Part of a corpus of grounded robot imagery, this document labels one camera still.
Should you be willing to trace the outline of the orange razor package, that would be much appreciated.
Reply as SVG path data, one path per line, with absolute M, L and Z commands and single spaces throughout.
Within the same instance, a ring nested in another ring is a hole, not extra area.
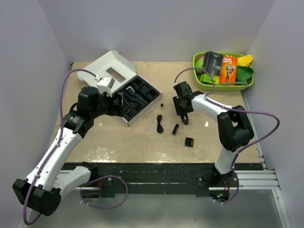
M 236 81 L 236 72 L 238 66 L 238 58 L 233 56 L 226 56 L 223 58 L 219 84 L 222 85 L 234 85 Z

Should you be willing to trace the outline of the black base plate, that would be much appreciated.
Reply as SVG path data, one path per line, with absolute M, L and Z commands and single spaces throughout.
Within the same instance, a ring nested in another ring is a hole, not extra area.
M 209 197 L 212 163 L 111 163 L 82 162 L 93 169 L 95 180 L 106 177 L 100 184 L 102 198 L 117 194 L 194 195 Z

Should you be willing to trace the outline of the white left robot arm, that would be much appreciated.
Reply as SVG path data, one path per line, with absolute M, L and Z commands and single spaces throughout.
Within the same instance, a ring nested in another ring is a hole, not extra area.
M 78 101 L 68 114 L 61 116 L 58 133 L 42 160 L 25 178 L 16 179 L 12 185 L 20 204 L 44 216 L 52 215 L 61 199 L 80 185 L 94 186 L 100 180 L 98 168 L 82 162 L 66 177 L 58 177 L 70 153 L 93 127 L 101 115 L 117 116 L 114 100 L 95 87 L 84 87 Z

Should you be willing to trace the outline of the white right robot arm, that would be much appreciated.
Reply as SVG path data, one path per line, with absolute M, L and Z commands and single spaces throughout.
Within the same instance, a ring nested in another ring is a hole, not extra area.
M 209 99 L 201 92 L 193 92 L 187 82 L 176 84 L 173 89 L 176 96 L 173 103 L 176 114 L 185 125 L 189 124 L 188 113 L 197 111 L 215 120 L 218 124 L 218 135 L 222 145 L 219 158 L 212 167 L 212 182 L 221 187 L 228 182 L 228 175 L 234 168 L 234 159 L 254 137 L 253 128 L 244 107 L 230 105 Z

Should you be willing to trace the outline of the black comb attachment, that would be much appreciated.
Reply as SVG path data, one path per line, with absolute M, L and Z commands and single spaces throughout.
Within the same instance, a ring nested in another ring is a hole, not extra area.
M 184 144 L 185 144 L 186 147 L 193 147 L 194 146 L 194 139 L 186 137 Z

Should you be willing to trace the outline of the green leaf item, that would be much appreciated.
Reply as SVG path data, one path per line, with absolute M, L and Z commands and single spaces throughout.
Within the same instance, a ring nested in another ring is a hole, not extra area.
M 236 71 L 237 82 L 247 82 L 253 75 L 254 70 L 248 66 L 238 66 Z

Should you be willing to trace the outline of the yellow cloth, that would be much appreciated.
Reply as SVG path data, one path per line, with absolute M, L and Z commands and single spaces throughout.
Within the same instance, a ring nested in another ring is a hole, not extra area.
M 254 58 L 251 55 L 245 55 L 238 58 L 237 65 L 240 67 L 250 67 Z

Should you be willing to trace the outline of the aluminium rail frame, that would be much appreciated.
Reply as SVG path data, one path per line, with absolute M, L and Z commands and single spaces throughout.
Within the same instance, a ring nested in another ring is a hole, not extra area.
M 57 181 L 65 178 L 70 171 L 60 171 L 57 176 Z M 239 180 L 239 190 L 279 190 L 280 186 L 277 180 L 275 171 L 236 171 Z M 236 190 L 237 187 L 234 187 L 232 181 L 230 180 L 230 190 Z M 151 185 L 160 185 L 161 187 L 177 187 L 177 185 L 186 185 L 185 183 L 178 182 L 155 182 L 155 183 L 141 183 L 141 182 L 130 182 L 127 185 L 136 186 L 136 187 L 150 187 Z M 89 186 L 89 185 L 80 185 L 76 187 L 75 190 L 99 190 L 98 187 Z M 209 190 L 224 190 L 224 187 L 209 187 Z

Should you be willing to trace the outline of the silver black hair clipper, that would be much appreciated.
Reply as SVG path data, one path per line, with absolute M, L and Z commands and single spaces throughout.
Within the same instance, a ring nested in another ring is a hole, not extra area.
M 181 115 L 180 117 L 181 117 L 182 122 L 183 122 L 185 125 L 188 125 L 188 124 L 189 124 L 189 118 L 188 118 L 188 115 L 187 115 L 187 114 L 183 114 L 183 115 Z

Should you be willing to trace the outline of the white clipper kit box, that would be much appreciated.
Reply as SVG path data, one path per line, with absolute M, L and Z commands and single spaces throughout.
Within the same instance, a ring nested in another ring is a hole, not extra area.
M 162 99 L 162 92 L 137 74 L 135 64 L 121 56 L 116 50 L 108 51 L 84 69 L 93 74 L 79 71 L 77 77 L 89 86 L 96 87 L 104 76 L 115 79 L 112 97 L 115 94 L 123 96 L 125 116 L 121 119 L 129 127 Z

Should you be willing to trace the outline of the green plastic basket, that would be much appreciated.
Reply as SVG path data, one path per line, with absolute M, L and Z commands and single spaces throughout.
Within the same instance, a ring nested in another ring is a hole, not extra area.
M 233 57 L 241 57 L 244 56 L 240 53 L 229 53 L 229 52 L 220 52 L 224 56 L 233 56 Z M 204 58 L 205 52 L 197 53 L 193 57 L 193 67 L 198 67 L 202 65 L 202 60 L 201 58 Z M 212 84 L 205 84 L 200 82 L 200 76 L 198 75 L 197 71 L 194 70 L 194 77 L 196 80 L 196 84 L 199 89 L 204 90 L 204 91 L 212 91 L 213 90 L 213 85 Z M 252 77 L 247 81 L 247 82 L 235 82 L 234 85 L 222 85 L 222 84 L 217 84 L 215 85 L 215 91 L 219 92 L 231 92 L 231 91 L 242 91 L 250 86 L 252 86 L 254 83 L 254 74 Z

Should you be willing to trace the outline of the black razor box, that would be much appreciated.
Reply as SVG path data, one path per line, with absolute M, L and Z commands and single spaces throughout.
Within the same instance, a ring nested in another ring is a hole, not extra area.
M 216 85 L 219 83 L 223 57 L 223 54 L 213 51 L 205 53 L 202 66 L 204 71 L 200 76 L 201 83 L 212 84 L 212 81 Z

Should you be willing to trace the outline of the black cylindrical battery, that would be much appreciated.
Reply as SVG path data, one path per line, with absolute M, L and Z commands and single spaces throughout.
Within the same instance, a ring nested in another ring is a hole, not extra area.
M 179 127 L 179 124 L 175 124 L 175 126 L 174 126 L 174 128 L 173 128 L 173 130 L 172 130 L 172 135 L 175 135 L 176 134 L 176 132 L 177 132 L 177 130 L 178 130 L 178 127 Z

